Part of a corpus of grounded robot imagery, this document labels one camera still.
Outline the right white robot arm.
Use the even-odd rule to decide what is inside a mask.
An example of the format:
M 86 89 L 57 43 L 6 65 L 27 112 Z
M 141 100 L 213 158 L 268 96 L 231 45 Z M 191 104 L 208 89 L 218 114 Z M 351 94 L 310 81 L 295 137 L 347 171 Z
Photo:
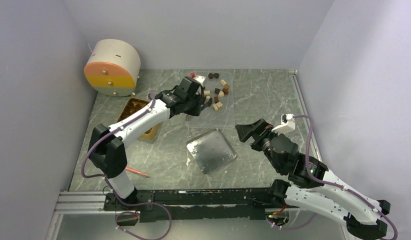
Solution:
M 276 179 L 268 191 L 268 201 L 300 207 L 345 225 L 349 234 L 362 240 L 385 239 L 390 222 L 386 216 L 391 204 L 358 193 L 337 177 L 324 163 L 292 142 L 287 133 L 296 128 L 295 116 L 284 114 L 280 125 L 264 119 L 235 126 L 238 138 L 250 143 L 252 150 L 263 152 L 274 170 L 287 180 Z

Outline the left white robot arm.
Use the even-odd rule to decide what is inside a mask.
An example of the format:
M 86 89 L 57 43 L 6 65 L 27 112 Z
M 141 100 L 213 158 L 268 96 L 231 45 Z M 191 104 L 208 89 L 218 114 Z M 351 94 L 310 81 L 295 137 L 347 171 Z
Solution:
M 138 191 L 125 172 L 126 148 L 147 130 L 176 115 L 199 116 L 207 107 L 205 81 L 204 76 L 185 76 L 170 90 L 150 93 L 150 102 L 124 120 L 93 129 L 84 162 L 90 160 L 100 169 L 98 176 L 113 190 L 123 210 L 131 210 L 138 203 Z

